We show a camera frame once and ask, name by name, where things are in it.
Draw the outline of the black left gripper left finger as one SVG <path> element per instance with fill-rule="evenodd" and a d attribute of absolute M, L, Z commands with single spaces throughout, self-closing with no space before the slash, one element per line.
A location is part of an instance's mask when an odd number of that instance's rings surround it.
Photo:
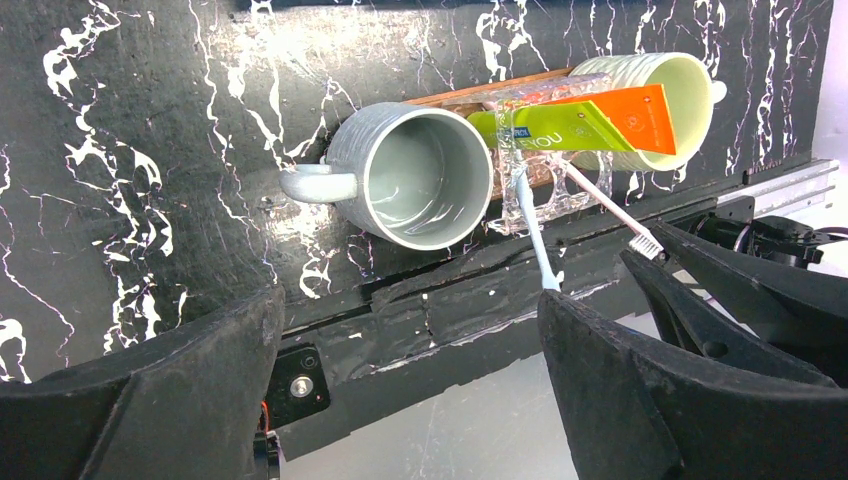
<path fill-rule="evenodd" d="M 272 288 L 117 353 L 1 387 L 5 479 L 268 479 Z"/>

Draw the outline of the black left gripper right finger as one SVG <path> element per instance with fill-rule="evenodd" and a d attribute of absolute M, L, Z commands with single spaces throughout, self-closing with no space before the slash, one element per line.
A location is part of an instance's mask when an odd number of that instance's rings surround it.
<path fill-rule="evenodd" d="M 709 360 L 553 291 L 542 349 L 582 479 L 843 479 L 847 393 Z"/>

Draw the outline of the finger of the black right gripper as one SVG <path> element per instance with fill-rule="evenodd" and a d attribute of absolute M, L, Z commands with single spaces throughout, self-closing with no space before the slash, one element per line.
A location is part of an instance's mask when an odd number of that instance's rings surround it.
<path fill-rule="evenodd" d="M 725 249 L 658 222 L 653 236 L 733 318 L 847 386 L 847 279 Z"/>
<path fill-rule="evenodd" d="M 664 342 L 748 372 L 837 386 L 813 365 L 771 346 L 728 319 L 657 263 L 630 250 L 622 251 L 620 257 L 645 295 Z"/>

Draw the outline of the white toothbrush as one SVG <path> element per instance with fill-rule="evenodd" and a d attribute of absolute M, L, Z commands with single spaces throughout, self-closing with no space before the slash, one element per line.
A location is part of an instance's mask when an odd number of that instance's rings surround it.
<path fill-rule="evenodd" d="M 547 250 L 542 238 L 539 221 L 535 211 L 533 191 L 527 174 L 527 167 L 516 168 L 513 171 L 513 186 L 516 193 L 519 208 L 526 222 L 529 236 L 541 275 L 543 289 L 561 291 L 560 281 L 553 273 Z"/>

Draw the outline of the clear plastic toothbrush holder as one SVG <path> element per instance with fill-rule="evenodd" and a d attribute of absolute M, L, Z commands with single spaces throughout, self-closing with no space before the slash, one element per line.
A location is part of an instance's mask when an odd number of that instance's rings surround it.
<path fill-rule="evenodd" d="M 581 81 L 575 85 L 577 87 L 577 96 L 601 93 L 611 90 L 611 80 L 606 74 L 589 74 L 589 75 L 569 75 L 570 78 L 579 77 Z M 502 179 L 513 179 L 513 171 L 516 168 L 523 166 L 527 167 L 527 155 L 524 152 L 527 150 L 502 149 L 494 148 L 487 145 L 490 153 L 497 150 L 501 166 Z M 602 151 L 583 151 L 575 155 L 571 160 L 568 160 L 563 153 L 549 153 L 544 155 L 534 156 L 532 159 L 543 160 L 541 167 L 537 173 L 542 173 L 542 170 L 549 170 L 553 174 L 554 182 L 551 185 L 552 191 L 550 195 L 535 206 L 536 215 L 539 223 L 554 220 L 566 214 L 578 212 L 584 208 L 596 204 L 596 199 L 579 189 L 575 192 L 569 192 L 567 188 L 567 175 L 565 167 L 568 163 L 572 166 L 584 170 L 595 171 L 598 174 L 594 184 L 605 194 L 610 195 L 612 184 L 612 159 L 611 154 L 614 152 Z M 519 234 L 527 230 L 526 222 L 522 216 L 518 205 L 516 193 L 512 186 L 506 186 L 507 190 L 504 193 L 502 201 L 492 201 L 493 205 L 499 207 L 501 213 L 499 216 L 488 215 L 487 227 L 503 235 Z"/>

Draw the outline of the orange toothpaste tube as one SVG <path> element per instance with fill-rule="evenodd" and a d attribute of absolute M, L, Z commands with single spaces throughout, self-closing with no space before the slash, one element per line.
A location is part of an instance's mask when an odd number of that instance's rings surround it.
<path fill-rule="evenodd" d="M 594 102 L 635 147 L 674 154 L 674 134 L 665 93 L 660 85 L 648 85 L 555 100 L 546 104 Z"/>

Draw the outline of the yellow-green toothpaste tube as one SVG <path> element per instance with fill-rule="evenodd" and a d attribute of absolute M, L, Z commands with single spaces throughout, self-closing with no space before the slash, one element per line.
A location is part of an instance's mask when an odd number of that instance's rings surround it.
<path fill-rule="evenodd" d="M 592 101 L 480 111 L 467 117 L 487 145 L 527 151 L 633 152 Z"/>

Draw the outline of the light green ceramic mug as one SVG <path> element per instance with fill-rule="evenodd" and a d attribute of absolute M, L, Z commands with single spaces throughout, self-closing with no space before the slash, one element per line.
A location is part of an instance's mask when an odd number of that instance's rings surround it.
<path fill-rule="evenodd" d="M 595 57 L 578 64 L 574 75 L 606 74 L 613 90 L 660 85 L 663 87 L 674 134 L 675 153 L 635 152 L 611 154 L 614 171 L 671 171 L 684 166 L 700 149 L 708 133 L 714 105 L 727 94 L 726 85 L 714 80 L 696 57 L 681 52 L 644 53 Z"/>

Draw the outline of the grey-blue ceramic mug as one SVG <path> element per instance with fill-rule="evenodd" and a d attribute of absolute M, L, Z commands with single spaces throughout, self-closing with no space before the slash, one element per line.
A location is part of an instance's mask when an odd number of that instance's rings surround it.
<path fill-rule="evenodd" d="M 398 102 L 344 120 L 324 159 L 279 176 L 283 192 L 332 204 L 355 226 L 403 247 L 450 247 L 483 219 L 492 196 L 489 147 L 462 116 Z"/>

